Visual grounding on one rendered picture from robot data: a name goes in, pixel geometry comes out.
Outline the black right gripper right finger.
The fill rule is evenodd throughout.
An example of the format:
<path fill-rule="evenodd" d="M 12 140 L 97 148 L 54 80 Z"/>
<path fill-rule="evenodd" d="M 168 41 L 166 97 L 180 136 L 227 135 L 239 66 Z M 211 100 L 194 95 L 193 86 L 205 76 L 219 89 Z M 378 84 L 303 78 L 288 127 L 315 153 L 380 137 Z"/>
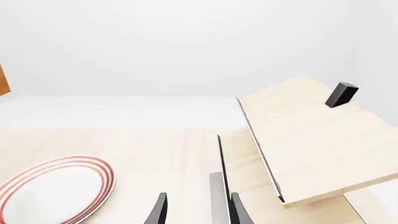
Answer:
<path fill-rule="evenodd" d="M 233 192 L 231 194 L 230 202 L 231 224 L 254 224 L 238 193 Z"/>

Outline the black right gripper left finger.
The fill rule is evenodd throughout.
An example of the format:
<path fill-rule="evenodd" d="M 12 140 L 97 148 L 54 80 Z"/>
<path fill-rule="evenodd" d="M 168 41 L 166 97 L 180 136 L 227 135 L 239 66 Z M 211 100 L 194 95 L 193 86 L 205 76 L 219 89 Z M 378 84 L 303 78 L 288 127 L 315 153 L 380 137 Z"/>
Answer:
<path fill-rule="evenodd" d="M 165 224 L 168 210 L 167 194 L 162 192 L 144 224 Z"/>

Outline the pale wooden drawer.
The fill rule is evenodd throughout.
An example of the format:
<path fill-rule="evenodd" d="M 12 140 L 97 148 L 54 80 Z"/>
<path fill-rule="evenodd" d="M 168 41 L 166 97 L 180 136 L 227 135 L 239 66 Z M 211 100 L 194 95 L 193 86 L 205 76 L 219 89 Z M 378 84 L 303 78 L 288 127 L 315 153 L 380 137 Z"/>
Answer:
<path fill-rule="evenodd" d="M 237 193 L 254 224 L 283 224 L 279 201 L 247 128 L 221 134 L 229 189 Z"/>

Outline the pale wooden cabinet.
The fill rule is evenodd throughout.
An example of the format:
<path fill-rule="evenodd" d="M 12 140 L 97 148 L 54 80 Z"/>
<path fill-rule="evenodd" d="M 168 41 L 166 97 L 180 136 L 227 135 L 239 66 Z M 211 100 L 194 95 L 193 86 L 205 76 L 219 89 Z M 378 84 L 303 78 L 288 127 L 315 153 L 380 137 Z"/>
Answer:
<path fill-rule="evenodd" d="M 354 97 L 329 108 L 325 102 L 334 89 L 298 76 L 237 97 L 281 220 L 398 224 L 398 215 L 369 189 L 398 180 L 398 127 L 362 109 Z"/>

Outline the white plate with red rings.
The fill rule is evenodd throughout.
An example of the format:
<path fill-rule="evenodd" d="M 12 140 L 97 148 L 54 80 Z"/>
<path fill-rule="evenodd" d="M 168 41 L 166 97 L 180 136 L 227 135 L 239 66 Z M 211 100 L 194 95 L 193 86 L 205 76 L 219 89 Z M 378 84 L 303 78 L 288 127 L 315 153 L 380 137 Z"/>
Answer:
<path fill-rule="evenodd" d="M 25 169 L 0 185 L 0 224 L 79 224 L 112 194 L 116 174 L 93 156 L 66 156 Z"/>

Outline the small black block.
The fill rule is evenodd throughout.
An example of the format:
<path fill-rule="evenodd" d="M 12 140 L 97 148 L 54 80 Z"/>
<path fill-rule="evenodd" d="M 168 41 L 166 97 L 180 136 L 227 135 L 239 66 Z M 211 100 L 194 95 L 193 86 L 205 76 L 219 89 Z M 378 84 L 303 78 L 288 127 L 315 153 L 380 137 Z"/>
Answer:
<path fill-rule="evenodd" d="M 333 90 L 325 104 L 329 108 L 336 108 L 343 104 L 347 104 L 351 101 L 354 95 L 359 90 L 359 87 L 350 83 L 339 82 L 336 88 Z"/>

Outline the brown wooden panel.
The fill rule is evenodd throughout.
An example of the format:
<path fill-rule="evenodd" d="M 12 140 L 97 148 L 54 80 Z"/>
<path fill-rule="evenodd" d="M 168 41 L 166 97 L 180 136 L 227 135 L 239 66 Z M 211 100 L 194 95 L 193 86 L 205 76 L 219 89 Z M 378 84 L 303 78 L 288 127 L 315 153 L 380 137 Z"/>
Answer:
<path fill-rule="evenodd" d="M 0 96 L 10 93 L 11 89 L 9 87 L 7 78 L 4 74 L 2 66 L 0 65 Z"/>

